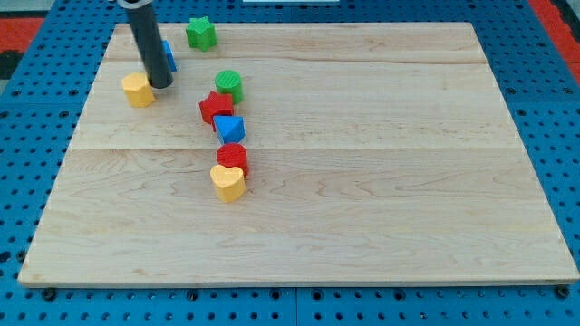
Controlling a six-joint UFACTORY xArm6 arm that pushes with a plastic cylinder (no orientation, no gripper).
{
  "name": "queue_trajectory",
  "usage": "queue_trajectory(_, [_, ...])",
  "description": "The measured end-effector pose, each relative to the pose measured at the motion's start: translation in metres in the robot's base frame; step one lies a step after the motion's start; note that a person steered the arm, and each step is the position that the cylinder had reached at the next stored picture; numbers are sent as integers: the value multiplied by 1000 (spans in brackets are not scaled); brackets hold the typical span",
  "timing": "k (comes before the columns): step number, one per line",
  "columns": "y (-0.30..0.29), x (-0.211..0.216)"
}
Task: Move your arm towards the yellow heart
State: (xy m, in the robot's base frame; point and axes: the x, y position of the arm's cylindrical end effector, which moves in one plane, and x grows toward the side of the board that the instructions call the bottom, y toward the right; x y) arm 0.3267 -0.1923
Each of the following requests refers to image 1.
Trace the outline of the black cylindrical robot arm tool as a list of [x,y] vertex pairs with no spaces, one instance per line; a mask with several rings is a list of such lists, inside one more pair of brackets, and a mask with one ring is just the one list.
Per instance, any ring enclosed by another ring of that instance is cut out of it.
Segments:
[[155,89],[173,83],[152,0],[117,0],[125,11],[148,81]]

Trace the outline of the blue block behind arm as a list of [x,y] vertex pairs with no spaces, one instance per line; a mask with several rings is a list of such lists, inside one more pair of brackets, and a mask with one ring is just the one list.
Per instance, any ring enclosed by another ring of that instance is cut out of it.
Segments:
[[173,52],[171,50],[170,44],[167,40],[163,40],[162,41],[162,45],[163,45],[163,49],[165,51],[166,54],[166,58],[169,64],[169,68],[171,72],[176,72],[177,69],[177,65],[173,56]]

